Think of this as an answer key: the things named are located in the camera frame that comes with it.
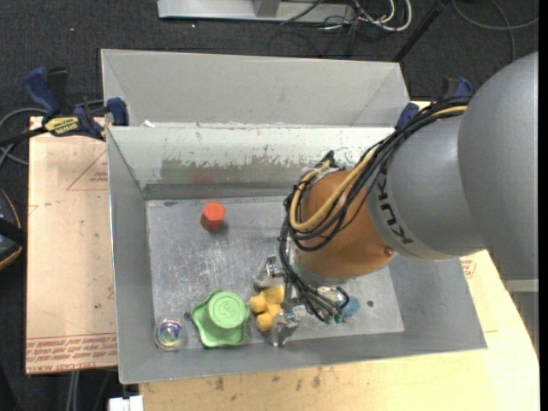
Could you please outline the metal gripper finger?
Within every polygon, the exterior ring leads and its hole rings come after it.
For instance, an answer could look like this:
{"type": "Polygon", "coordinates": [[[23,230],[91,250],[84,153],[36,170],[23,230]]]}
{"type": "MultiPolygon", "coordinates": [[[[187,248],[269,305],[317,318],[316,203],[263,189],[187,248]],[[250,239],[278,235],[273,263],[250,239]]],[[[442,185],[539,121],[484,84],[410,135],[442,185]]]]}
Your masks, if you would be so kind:
{"type": "Polygon", "coordinates": [[[271,344],[274,347],[282,347],[300,326],[292,309],[283,309],[273,317],[271,329],[271,344]]]}
{"type": "Polygon", "coordinates": [[[268,256],[259,266],[253,276],[253,286],[256,290],[269,289],[284,283],[283,268],[278,264],[277,256],[268,256]]]}

